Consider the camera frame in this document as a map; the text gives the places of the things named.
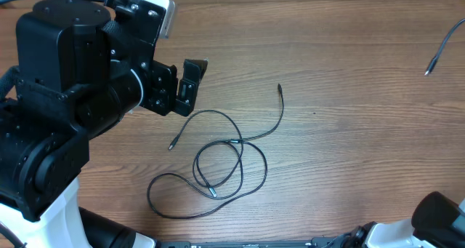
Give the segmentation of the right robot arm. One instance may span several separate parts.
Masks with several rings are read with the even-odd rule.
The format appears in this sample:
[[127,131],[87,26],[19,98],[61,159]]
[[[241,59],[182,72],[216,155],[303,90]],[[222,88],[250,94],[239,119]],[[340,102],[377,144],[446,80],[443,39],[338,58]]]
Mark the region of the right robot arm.
[[342,247],[464,248],[464,203],[435,191],[425,196],[410,219],[368,223],[344,236]]

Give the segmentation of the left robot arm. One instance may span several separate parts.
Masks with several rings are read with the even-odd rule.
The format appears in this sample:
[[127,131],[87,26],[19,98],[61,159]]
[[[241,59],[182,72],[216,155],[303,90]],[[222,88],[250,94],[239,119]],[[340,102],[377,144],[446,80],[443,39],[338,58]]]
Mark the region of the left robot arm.
[[[16,0],[1,0],[8,3]],[[206,60],[154,60],[172,0],[36,0],[1,77],[1,234],[15,247],[157,247],[78,205],[89,143],[143,107],[188,116]]]

